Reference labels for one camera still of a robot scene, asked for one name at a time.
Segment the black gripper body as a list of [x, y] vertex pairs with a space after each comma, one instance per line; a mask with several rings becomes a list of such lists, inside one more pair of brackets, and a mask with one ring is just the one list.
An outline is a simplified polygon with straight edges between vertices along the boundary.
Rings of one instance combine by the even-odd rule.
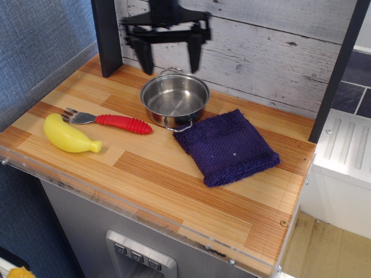
[[211, 39], [209, 12], [189, 10], [178, 1], [149, 1], [149, 11], [120, 19], [128, 45], [189, 42]]

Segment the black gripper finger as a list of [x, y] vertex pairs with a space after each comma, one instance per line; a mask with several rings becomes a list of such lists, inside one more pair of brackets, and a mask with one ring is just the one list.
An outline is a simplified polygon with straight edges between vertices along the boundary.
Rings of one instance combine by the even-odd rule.
[[188, 40], [188, 54], [190, 58], [191, 72], [195, 73], [199, 69], [201, 58], [202, 37], [198, 34], [191, 35]]
[[137, 56], [137, 59], [147, 75], [152, 75], [154, 63], [152, 57], [151, 45], [142, 40], [134, 40], [132, 42], [132, 47]]

